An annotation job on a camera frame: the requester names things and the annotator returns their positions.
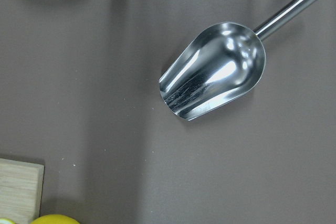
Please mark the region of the stainless steel scoop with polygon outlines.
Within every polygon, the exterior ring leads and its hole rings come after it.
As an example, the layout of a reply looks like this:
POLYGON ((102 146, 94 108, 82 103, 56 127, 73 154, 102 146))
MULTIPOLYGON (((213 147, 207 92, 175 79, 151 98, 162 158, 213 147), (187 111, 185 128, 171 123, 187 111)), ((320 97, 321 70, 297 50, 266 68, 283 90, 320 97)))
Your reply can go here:
POLYGON ((190 121, 248 93, 265 69, 263 40, 315 1, 292 0, 255 29, 222 22, 202 31, 159 79, 165 104, 190 121))

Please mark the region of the yellow lemon piece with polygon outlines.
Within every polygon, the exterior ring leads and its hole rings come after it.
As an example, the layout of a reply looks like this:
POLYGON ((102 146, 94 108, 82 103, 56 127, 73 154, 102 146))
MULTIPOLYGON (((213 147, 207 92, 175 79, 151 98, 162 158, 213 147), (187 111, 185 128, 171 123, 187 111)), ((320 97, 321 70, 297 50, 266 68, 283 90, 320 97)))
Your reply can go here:
POLYGON ((65 215, 49 214, 33 220, 31 224, 80 224, 80 222, 65 215))

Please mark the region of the wooden cutting board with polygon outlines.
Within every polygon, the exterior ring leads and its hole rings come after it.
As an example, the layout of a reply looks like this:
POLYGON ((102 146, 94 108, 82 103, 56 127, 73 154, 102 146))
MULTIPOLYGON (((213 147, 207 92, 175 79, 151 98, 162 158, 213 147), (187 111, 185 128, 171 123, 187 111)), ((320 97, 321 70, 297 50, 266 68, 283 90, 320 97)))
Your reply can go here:
POLYGON ((44 165, 1 159, 1 217, 31 223, 39 217, 44 165))

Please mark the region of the yellow lemon wedge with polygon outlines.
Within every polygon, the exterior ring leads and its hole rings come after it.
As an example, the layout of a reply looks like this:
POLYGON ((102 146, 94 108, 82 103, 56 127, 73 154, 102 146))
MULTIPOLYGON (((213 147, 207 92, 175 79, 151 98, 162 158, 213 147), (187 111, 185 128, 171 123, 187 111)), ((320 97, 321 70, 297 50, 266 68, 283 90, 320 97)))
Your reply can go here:
POLYGON ((7 218, 0 218, 0 224, 15 224, 15 222, 7 218))

